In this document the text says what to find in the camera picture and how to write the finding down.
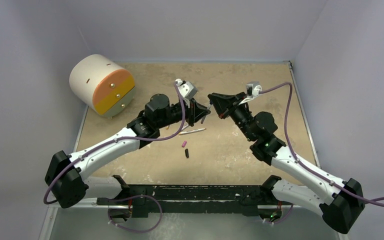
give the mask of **table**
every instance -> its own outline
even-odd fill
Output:
[[[259,81],[263,89],[283,82],[292,82],[289,64],[255,63],[119,63],[135,78],[136,95],[125,110],[108,119],[88,109],[77,150],[88,148],[118,132],[137,117],[154,94],[165,94],[170,103],[177,103],[173,81],[180,78],[192,82],[198,93],[195,99],[209,104],[207,95],[234,95],[245,91],[245,84]],[[283,129],[289,89],[281,87],[259,96],[249,103],[255,115],[265,111],[273,114],[278,126],[276,135],[285,140]],[[161,137],[171,135],[179,127],[173,124],[160,130]],[[248,142],[230,119],[219,119],[213,110],[204,124],[197,123],[188,130],[207,130],[172,139],[153,142],[128,153],[97,170],[93,176],[120,175],[128,184],[162,185],[261,185],[270,175],[277,175],[300,184],[285,172],[258,161]],[[295,89],[288,115],[288,134],[294,150],[316,164],[315,153]],[[189,158],[185,157],[183,141],[187,141]]]

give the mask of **white wall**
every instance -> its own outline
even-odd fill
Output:
[[[68,76],[89,53],[73,22],[60,0],[0,0],[0,239],[38,239],[51,157],[73,149]]]
[[[294,72],[322,168],[384,196],[384,0],[328,0]],[[350,238],[384,239],[384,208]]]
[[[294,58],[326,0],[66,0],[93,53],[115,61]]]

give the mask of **robotic arm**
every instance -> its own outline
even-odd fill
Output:
[[[83,198],[115,198],[122,190],[123,180],[119,177],[90,177],[92,173],[118,157],[150,144],[149,139],[157,139],[160,128],[182,120],[182,107],[185,108],[185,121],[190,126],[210,113],[194,99],[198,90],[192,83],[177,79],[175,85],[183,106],[180,102],[170,105],[166,95],[155,94],[137,118],[113,136],[69,155],[64,151],[54,154],[45,176],[45,182],[56,198],[54,202],[69,208]]]
[[[360,183],[352,178],[344,181],[333,176],[299,155],[294,158],[286,144],[274,135],[278,126],[273,115],[262,111],[253,116],[249,110],[247,102],[259,95],[261,86],[250,82],[246,87],[247,93],[241,92],[236,95],[212,93],[208,98],[221,119],[230,117],[246,139],[254,142],[249,148],[259,161],[290,174],[305,185],[295,185],[272,175],[262,186],[271,191],[277,200],[306,208],[320,215],[334,230],[347,233],[363,211],[365,203],[341,191],[334,186],[334,183],[363,197]],[[303,165],[324,176],[329,182],[303,168]]]

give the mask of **wooden tabletop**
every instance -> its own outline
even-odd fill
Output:
[[[259,81],[263,89],[283,82],[292,82],[286,64],[251,63],[119,63],[129,70],[136,85],[136,95],[123,112],[112,119],[98,116],[88,109],[77,150],[88,148],[121,130],[144,109],[154,94],[165,94],[170,103],[177,103],[173,87],[175,79],[192,82],[198,93],[195,99],[207,106],[210,93],[234,95],[245,91],[245,84]],[[249,103],[253,115],[265,111],[273,114],[278,126],[276,136],[285,141],[283,129],[289,89],[281,87],[259,96]],[[161,137],[171,135],[179,127],[173,124],[160,130]],[[96,171],[95,177],[120,175],[128,184],[185,185],[260,185],[270,175],[277,175],[300,184],[290,175],[258,161],[248,142],[232,119],[219,119],[214,109],[204,124],[197,123],[188,130],[205,131],[178,135],[172,139],[153,142],[146,147],[123,155]],[[293,92],[288,115],[288,134],[294,150],[315,164],[311,141],[301,112],[298,97]],[[187,141],[189,158],[181,147]]]

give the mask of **white cylindrical container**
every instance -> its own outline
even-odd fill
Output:
[[[132,74],[99,54],[81,60],[71,71],[69,83],[78,98],[104,117],[123,111],[136,91]]]

